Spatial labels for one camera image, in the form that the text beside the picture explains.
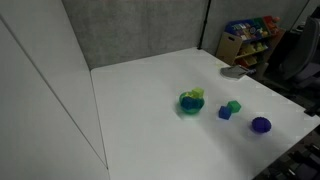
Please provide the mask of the yellow-green block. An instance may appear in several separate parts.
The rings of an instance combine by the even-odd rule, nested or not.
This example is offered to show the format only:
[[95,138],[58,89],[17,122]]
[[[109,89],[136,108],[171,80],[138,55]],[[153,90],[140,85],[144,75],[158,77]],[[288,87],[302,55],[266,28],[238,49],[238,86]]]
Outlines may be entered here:
[[200,87],[196,87],[192,90],[192,95],[195,97],[195,98],[202,98],[203,95],[204,95],[204,90]]

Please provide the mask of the blue block in bowl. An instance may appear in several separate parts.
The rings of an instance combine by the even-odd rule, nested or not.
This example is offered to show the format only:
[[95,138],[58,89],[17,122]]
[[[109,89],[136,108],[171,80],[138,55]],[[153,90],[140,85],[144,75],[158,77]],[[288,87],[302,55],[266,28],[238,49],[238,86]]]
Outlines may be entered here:
[[186,110],[195,109],[197,107],[197,100],[186,96],[182,99],[181,106]]

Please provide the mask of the blue block on table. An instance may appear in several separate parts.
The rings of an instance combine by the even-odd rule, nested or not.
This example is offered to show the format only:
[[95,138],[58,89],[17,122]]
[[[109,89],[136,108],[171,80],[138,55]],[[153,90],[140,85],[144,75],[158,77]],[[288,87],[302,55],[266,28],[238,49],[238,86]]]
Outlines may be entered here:
[[228,120],[231,117],[231,109],[227,106],[221,106],[219,109],[219,117],[225,120]]

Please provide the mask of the green block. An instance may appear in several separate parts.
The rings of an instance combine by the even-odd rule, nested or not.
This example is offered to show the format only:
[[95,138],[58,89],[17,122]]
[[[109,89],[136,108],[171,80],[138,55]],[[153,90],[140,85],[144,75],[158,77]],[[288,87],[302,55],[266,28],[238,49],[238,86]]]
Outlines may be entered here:
[[237,113],[241,109],[240,103],[238,101],[236,101],[236,100],[229,101],[228,104],[227,104],[227,107],[231,109],[232,113]]

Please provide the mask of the green patterned bowl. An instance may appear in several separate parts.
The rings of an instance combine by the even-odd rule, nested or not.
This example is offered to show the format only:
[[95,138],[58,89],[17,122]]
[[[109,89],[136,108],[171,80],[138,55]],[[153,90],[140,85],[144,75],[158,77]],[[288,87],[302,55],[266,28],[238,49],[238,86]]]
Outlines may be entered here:
[[196,114],[204,106],[203,98],[196,98],[190,92],[184,92],[179,96],[179,105],[186,114]]

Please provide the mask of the grey cloth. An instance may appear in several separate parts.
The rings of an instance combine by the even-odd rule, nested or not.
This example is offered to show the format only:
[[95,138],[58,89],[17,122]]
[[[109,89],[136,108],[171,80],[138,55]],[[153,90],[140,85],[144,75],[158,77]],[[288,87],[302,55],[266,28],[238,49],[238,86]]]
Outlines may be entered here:
[[220,74],[225,78],[241,79],[249,72],[248,69],[241,65],[224,67],[220,69]]

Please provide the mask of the black vertical pole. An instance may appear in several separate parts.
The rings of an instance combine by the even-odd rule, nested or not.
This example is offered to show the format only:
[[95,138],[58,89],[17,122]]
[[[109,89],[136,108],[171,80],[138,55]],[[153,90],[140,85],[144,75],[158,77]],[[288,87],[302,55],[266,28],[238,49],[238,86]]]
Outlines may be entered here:
[[202,25],[202,29],[201,29],[201,34],[200,34],[200,38],[199,38],[199,43],[197,45],[197,49],[198,50],[202,49],[203,38],[204,38],[205,30],[206,30],[206,25],[207,25],[207,21],[208,21],[208,16],[209,16],[209,12],[210,12],[211,3],[212,3],[212,0],[208,0],[207,6],[206,6],[205,15],[204,15],[204,19],[203,19],[203,25]]

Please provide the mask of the wooden toy shelf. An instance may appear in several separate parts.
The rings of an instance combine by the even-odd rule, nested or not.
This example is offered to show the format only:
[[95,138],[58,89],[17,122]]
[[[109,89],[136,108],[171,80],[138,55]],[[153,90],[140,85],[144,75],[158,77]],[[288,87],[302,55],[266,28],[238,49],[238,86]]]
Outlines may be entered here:
[[241,65],[261,79],[269,59],[284,36],[279,17],[263,16],[230,21],[225,26],[215,56],[230,66]]

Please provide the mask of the purple ridged ball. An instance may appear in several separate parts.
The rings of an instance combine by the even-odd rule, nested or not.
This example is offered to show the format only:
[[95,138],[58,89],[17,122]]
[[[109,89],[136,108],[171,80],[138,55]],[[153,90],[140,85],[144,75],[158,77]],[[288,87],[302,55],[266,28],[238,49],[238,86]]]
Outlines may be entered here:
[[252,129],[257,133],[267,133],[271,130],[272,124],[265,117],[256,117],[251,122]]

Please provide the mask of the grey office chair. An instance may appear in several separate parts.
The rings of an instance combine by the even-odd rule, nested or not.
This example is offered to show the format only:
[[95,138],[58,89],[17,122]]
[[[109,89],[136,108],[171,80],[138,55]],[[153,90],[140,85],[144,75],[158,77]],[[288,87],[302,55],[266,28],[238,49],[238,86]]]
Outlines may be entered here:
[[308,17],[296,46],[280,65],[283,79],[290,80],[297,88],[306,88],[319,79],[320,65],[313,62],[319,34],[319,20]]

